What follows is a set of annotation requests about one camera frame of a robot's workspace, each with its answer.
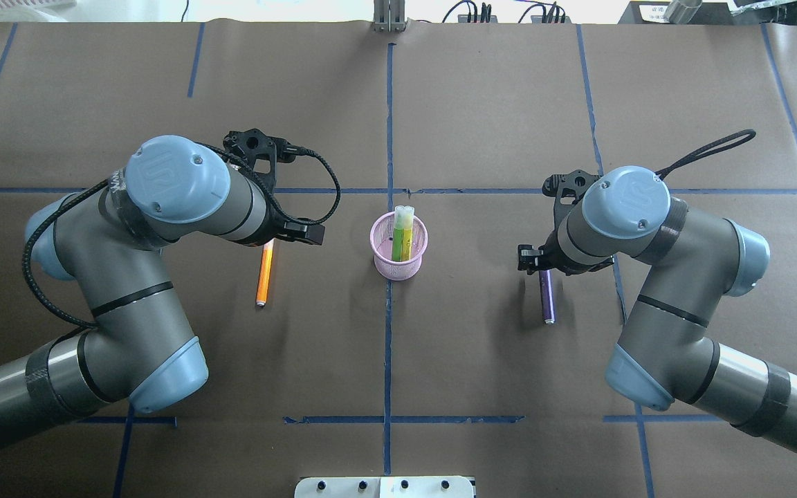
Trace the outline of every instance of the white bracket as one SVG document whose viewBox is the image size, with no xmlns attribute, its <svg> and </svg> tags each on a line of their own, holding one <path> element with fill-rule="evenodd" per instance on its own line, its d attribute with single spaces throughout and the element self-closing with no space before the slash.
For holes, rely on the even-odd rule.
<svg viewBox="0 0 797 498">
<path fill-rule="evenodd" d="M 374 31 L 405 31 L 405 0 L 374 0 Z"/>
<path fill-rule="evenodd" d="M 475 498 L 475 480 L 463 476 L 306 478 L 294 498 Z"/>
</svg>

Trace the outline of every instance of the light blue joint cap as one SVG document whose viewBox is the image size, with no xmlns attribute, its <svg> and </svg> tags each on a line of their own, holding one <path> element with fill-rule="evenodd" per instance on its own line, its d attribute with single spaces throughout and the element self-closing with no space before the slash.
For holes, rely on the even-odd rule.
<svg viewBox="0 0 797 498">
<path fill-rule="evenodd" d="M 35 229 L 41 226 L 54 211 L 60 209 L 63 202 L 70 195 L 72 194 L 64 195 L 60 198 L 60 201 L 48 204 L 29 217 L 29 221 L 26 222 L 26 228 L 23 230 L 24 243 L 29 240 L 29 236 L 33 235 Z M 75 277 L 66 271 L 63 264 L 60 263 L 60 259 L 57 258 L 57 251 L 54 249 L 54 223 L 52 223 L 50 227 L 47 227 L 47 229 L 42 232 L 42 236 L 35 241 L 33 255 L 31 257 L 33 261 L 38 261 L 39 264 L 42 265 L 42 269 L 44 269 L 45 273 L 51 277 L 57 278 L 57 280 L 75 280 Z"/>
<path fill-rule="evenodd" d="M 127 195 L 146 215 L 193 223 L 217 211 L 230 193 L 230 170 L 214 151 L 163 135 L 137 149 L 125 167 Z"/>
<path fill-rule="evenodd" d="M 753 290 L 758 280 L 764 277 L 764 272 L 767 271 L 768 263 L 771 261 L 771 246 L 768 246 L 768 241 L 760 234 L 741 227 L 733 220 L 728 221 L 737 232 L 737 242 L 740 244 L 740 265 L 737 267 L 737 278 L 731 284 L 731 289 L 724 294 L 739 297 Z"/>
<path fill-rule="evenodd" d="M 131 393 L 129 400 L 140 413 L 151 413 L 183 400 L 208 380 L 208 365 L 193 337 L 181 346 Z"/>
<path fill-rule="evenodd" d="M 611 239 L 638 239 L 660 228 L 670 211 L 670 190 L 640 166 L 618 167 L 586 190 L 583 217 Z"/>
<path fill-rule="evenodd" d="M 650 409 L 666 411 L 675 400 L 620 344 L 614 344 L 605 379 L 614 391 Z"/>
</svg>

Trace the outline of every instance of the paper label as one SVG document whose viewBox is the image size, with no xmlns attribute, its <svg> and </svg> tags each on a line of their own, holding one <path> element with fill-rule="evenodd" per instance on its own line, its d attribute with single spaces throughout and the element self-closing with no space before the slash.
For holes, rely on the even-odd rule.
<svg viewBox="0 0 797 498">
<path fill-rule="evenodd" d="M 641 18 L 645 22 L 661 22 L 668 24 L 666 20 L 666 6 L 639 6 Z"/>
</svg>

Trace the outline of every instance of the blue object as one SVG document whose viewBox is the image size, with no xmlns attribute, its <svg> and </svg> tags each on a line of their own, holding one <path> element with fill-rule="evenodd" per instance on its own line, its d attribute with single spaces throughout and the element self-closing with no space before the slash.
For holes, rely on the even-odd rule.
<svg viewBox="0 0 797 498">
<path fill-rule="evenodd" d="M 131 404 L 141 413 L 164 409 L 199 390 L 208 380 L 208 365 L 193 337 L 159 365 L 131 393 Z"/>
<path fill-rule="evenodd" d="M 620 344 L 614 344 L 605 380 L 617 393 L 650 409 L 666 411 L 675 400 Z"/>
<path fill-rule="evenodd" d="M 660 228 L 670 211 L 670 190 L 654 172 L 624 166 L 586 190 L 583 217 L 611 239 L 638 239 Z"/>
<path fill-rule="evenodd" d="M 127 195 L 146 215 L 193 223 L 217 211 L 230 193 L 230 168 L 189 138 L 163 135 L 141 145 L 125 167 Z"/>
<path fill-rule="evenodd" d="M 753 232 L 750 229 L 741 227 L 730 221 L 733 229 L 737 232 L 737 242 L 740 244 L 740 265 L 737 267 L 737 278 L 731 284 L 731 289 L 728 289 L 728 296 L 743 296 L 750 290 L 755 288 L 755 283 L 761 277 L 764 277 L 764 272 L 768 269 L 768 263 L 771 261 L 771 246 L 768 246 L 768 241 L 760 234 Z"/>
<path fill-rule="evenodd" d="M 40 227 L 54 211 L 60 209 L 63 202 L 66 201 L 66 198 L 70 195 L 72 194 L 64 195 L 60 198 L 60 201 L 48 204 L 29 217 L 29 221 L 26 222 L 26 229 L 23 230 L 24 243 L 29 240 L 29 236 L 33 235 L 35 229 Z M 45 273 L 51 275 L 51 277 L 57 278 L 57 280 L 75 280 L 75 277 L 66 271 L 64 266 L 60 263 L 60 259 L 57 258 L 57 251 L 54 247 L 54 223 L 48 226 L 47 229 L 42 232 L 42 236 L 35 241 L 32 260 L 38 261 L 39 264 L 42 265 L 42 269 L 44 269 Z"/>
</svg>

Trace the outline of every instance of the green marker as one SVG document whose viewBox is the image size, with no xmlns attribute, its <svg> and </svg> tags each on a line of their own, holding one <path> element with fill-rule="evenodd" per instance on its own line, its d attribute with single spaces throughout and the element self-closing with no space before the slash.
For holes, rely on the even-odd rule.
<svg viewBox="0 0 797 498">
<path fill-rule="evenodd" d="M 392 220 L 392 261 L 408 261 L 414 242 L 414 208 L 396 205 Z"/>
</svg>

